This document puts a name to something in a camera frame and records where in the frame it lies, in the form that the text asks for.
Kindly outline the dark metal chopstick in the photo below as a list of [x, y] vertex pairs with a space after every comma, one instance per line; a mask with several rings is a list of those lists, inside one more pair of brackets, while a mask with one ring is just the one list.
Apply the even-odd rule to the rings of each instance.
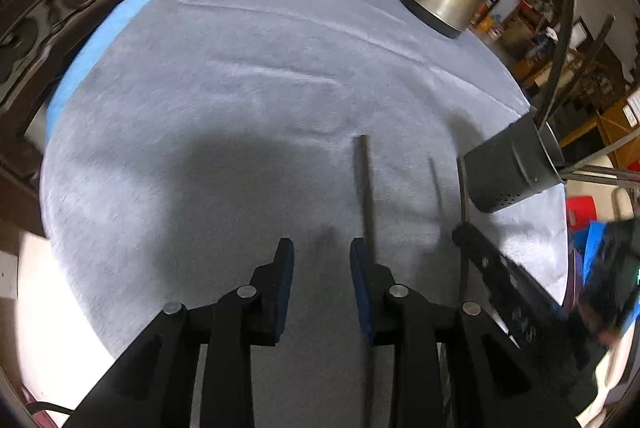
[[562, 174], [563, 181], [588, 182], [603, 185], [615, 185], [620, 188], [638, 188], [639, 181], [621, 178], [617, 174]]
[[[464, 159], [461, 156], [457, 158], [457, 170], [460, 193], [460, 216], [462, 222], [467, 222], [469, 219], [469, 197], [468, 188], [466, 187]], [[464, 301], [466, 290], [468, 289], [468, 278], [469, 260], [465, 257], [465, 255], [460, 254], [460, 278], [458, 291], [458, 300], [460, 304], [462, 304], [462, 302]]]
[[[362, 218], [363, 238], [368, 245], [369, 254], [375, 251], [375, 226], [373, 196], [369, 157], [369, 137], [357, 136], [354, 142], [354, 170], [356, 191]], [[363, 345], [363, 427], [372, 426], [372, 404], [374, 397], [375, 357], [373, 348], [365, 341]]]
[[599, 35], [593, 41], [587, 53], [584, 55], [584, 57], [580, 61], [578, 65], [578, 69], [574, 71], [574, 76], [567, 84], [564, 84], [560, 94], [553, 98], [552, 105], [550, 106], [550, 110], [548, 111], [546, 118], [544, 118], [544, 120], [548, 120], [550, 117], [552, 117], [560, 109], [560, 107], [563, 105], [566, 99], [570, 96], [570, 94], [574, 91], [574, 89], [578, 86], [579, 81], [582, 80], [582, 76], [585, 75], [586, 71], [594, 62], [599, 52], [601, 51], [605, 43], [605, 38], [606, 36], [608, 36], [608, 33], [610, 32], [614, 22], [615, 22], [615, 16], [613, 14], [608, 14], [608, 16], [606, 17], [601, 27]]
[[615, 141], [614, 143], [606, 146], [605, 148], [601, 148], [600, 151], [597, 151], [585, 158], [583, 158], [582, 160], [580, 160], [579, 162], [575, 162], [574, 165], [570, 165], [567, 167], [563, 167], [559, 169], [559, 173], [560, 174], [570, 174], [571, 172], [574, 172], [578, 169], [582, 169], [585, 166], [588, 166], [590, 164], [590, 162], [592, 162], [593, 160], [597, 159], [600, 156], [603, 155], [608, 155], [610, 153], [615, 152], [616, 150], [618, 150], [619, 148], [621, 148], [622, 146], [626, 145], [627, 143], [633, 141], [634, 139], [637, 139], [638, 136], [634, 133], [628, 134], [628, 136], [624, 136], [623, 138], [621, 138], [620, 140]]
[[575, 11], [575, 0], [563, 0], [562, 13], [560, 18], [560, 32], [558, 42], [554, 50], [553, 61], [550, 74], [546, 83], [547, 89], [544, 92], [544, 100], [536, 111], [534, 122], [539, 132], [544, 130], [550, 110], [556, 94], [562, 73], [563, 64], [568, 46], [570, 45], [570, 35], [572, 34]]

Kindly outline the dark metal utensil cup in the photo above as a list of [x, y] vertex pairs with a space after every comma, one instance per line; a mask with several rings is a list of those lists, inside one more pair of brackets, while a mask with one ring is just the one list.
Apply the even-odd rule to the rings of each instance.
[[552, 129], [528, 113], [463, 155], [466, 188], [474, 206], [492, 214], [561, 183], [563, 162]]

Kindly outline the red plastic stool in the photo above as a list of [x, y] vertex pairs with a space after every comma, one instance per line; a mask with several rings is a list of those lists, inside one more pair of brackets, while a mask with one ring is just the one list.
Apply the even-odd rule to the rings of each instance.
[[596, 221], [597, 208], [593, 198], [588, 195], [573, 196], [566, 200], [567, 227], [570, 232], [580, 231]]

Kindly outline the blue table cover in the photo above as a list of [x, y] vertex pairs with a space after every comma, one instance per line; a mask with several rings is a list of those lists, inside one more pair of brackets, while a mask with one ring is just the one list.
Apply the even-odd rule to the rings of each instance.
[[107, 48], [130, 21], [152, 0], [124, 0], [114, 7], [80, 48], [50, 99], [46, 117], [46, 143], [52, 138], [58, 118], [79, 85], [92, 71]]

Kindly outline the grey towel table mat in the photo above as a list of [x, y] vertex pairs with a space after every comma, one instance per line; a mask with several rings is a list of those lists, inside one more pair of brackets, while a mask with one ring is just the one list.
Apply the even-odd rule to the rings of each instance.
[[284, 336], [254, 352], [257, 423], [359, 427], [356, 137], [382, 261], [454, 304], [456, 159], [528, 108], [479, 39], [445, 38], [399, 0], [152, 0], [58, 118], [44, 222], [113, 356], [164, 304], [214, 302], [289, 238]]

